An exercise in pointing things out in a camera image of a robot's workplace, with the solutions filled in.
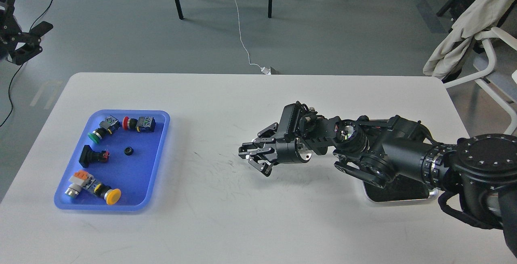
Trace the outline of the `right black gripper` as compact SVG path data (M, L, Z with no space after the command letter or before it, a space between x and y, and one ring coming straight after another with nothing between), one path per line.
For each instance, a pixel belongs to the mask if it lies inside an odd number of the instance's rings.
M247 159L264 176L270 176L278 163L308 163L312 156L295 135L278 135L277 129L278 123L269 125L238 149L238 156Z

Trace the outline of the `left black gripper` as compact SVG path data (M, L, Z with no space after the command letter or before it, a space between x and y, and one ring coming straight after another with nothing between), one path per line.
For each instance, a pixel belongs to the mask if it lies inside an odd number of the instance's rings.
M12 63L22 65L42 52L42 37L53 29L53 25L42 21L29 32L22 32L13 15L14 2L0 1L0 58L6 58L9 54Z

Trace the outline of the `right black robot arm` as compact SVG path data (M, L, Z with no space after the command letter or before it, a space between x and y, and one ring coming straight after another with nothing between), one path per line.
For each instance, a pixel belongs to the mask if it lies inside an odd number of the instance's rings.
M441 210L481 229L500 229L516 254L516 137L483 134L455 144L435 141L420 121L326 118L306 104L284 107L278 123L243 143L238 155L269 176L280 163L307 163L330 146L336 169L375 187L397 176L441 190Z

